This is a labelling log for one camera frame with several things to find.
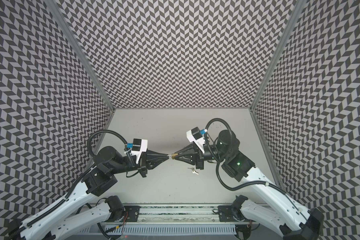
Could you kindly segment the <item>brass padlock with keys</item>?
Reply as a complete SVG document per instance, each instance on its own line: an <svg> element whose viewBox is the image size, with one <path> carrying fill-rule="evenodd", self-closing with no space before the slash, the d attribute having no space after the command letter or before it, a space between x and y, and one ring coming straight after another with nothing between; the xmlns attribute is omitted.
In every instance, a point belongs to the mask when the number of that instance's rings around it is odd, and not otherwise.
<svg viewBox="0 0 360 240"><path fill-rule="evenodd" d="M168 155L168 158L169 159L175 159L176 156L178 156L178 154L170 154L170 155Z"/></svg>

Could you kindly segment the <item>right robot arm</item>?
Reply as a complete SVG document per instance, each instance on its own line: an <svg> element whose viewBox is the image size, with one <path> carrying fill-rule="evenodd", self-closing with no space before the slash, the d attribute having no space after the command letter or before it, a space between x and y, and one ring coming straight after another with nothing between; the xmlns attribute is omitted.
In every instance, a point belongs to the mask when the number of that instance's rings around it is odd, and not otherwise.
<svg viewBox="0 0 360 240"><path fill-rule="evenodd" d="M268 207L260 206L245 196L236 197L231 205L238 221L252 220L272 230L284 240L317 240L321 234L324 215L314 208L308 209L269 180L247 156L239 151L240 142L233 132L223 130L211 146L202 138L207 130L188 131L190 145L171 155L174 160L204 168L205 161L221 161L222 169L239 186L231 191L251 188Z"/></svg>

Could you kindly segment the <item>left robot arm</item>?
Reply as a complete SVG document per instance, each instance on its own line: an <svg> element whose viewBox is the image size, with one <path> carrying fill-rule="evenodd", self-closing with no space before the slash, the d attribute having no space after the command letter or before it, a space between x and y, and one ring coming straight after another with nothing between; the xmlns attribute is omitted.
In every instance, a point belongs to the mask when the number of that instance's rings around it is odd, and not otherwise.
<svg viewBox="0 0 360 240"><path fill-rule="evenodd" d="M118 196L110 196L96 207L77 215L73 212L105 194L117 183L116 174L135 172L146 177L149 170L170 156L143 148L126 150L122 156L114 147L102 148L94 155L94 165L85 171L68 192L39 213L13 220L9 240L63 240L78 231L101 222L123 222L127 211Z"/></svg>

